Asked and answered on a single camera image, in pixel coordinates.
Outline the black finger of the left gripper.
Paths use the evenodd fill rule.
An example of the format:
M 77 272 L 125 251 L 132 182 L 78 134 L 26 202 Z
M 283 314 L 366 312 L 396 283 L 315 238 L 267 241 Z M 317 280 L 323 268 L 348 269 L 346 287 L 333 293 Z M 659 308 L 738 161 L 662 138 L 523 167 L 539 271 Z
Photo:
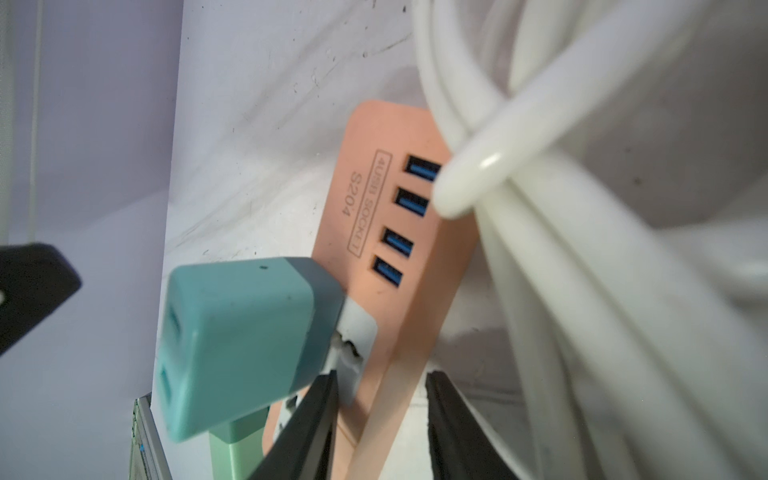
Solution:
M 82 286 L 80 275 L 53 245 L 1 248 L 1 352 L 6 353 Z

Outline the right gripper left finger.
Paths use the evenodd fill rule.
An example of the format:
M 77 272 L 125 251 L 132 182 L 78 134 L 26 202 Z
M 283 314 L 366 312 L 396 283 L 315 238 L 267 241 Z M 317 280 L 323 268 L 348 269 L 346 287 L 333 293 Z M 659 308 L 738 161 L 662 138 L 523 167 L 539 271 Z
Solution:
M 319 375 L 251 480 L 332 476 L 339 410 L 337 373 Z

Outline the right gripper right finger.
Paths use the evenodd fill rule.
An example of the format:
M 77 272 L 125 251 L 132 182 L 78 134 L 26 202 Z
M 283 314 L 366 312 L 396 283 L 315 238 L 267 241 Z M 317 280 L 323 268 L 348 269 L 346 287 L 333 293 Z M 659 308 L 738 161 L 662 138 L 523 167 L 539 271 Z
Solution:
M 428 440 L 433 477 L 444 480 L 517 479 L 482 431 L 448 375 L 429 372 Z

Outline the teal charger plug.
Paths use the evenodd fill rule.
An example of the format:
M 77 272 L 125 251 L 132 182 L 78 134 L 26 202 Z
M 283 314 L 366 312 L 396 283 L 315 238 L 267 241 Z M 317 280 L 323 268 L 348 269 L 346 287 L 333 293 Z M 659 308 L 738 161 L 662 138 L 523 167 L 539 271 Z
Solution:
M 175 268 L 155 374 L 169 438 L 186 441 L 309 385 L 344 301 L 341 284 L 307 257 Z

